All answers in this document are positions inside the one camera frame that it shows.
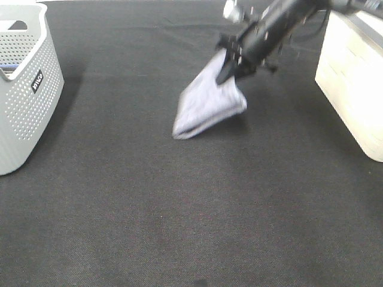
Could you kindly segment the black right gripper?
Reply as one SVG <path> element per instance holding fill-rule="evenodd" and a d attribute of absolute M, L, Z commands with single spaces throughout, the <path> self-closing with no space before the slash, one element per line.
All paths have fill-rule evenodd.
<path fill-rule="evenodd" d="M 242 35 L 222 33 L 217 48 L 226 50 L 223 65 L 216 76 L 217 85 L 229 78 L 247 77 L 263 68 L 271 73 L 278 70 L 267 57 L 280 45 L 287 33 L 287 18 L 277 17 L 261 20 L 249 26 Z"/>

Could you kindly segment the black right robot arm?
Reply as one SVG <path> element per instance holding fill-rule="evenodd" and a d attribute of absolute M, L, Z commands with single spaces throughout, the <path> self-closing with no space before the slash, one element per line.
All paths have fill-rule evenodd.
<path fill-rule="evenodd" d="M 281 50 L 283 40 L 321 10 L 326 17 L 331 11 L 345 15 L 364 11 L 381 19 L 382 1 L 273 1 L 262 13 L 248 13 L 237 1 L 226 1 L 223 17 L 246 27 L 236 35 L 220 36 L 217 46 L 225 49 L 226 55 L 216 83 L 247 77 L 258 68 L 274 73 L 278 67 L 267 60 L 269 55 Z"/>

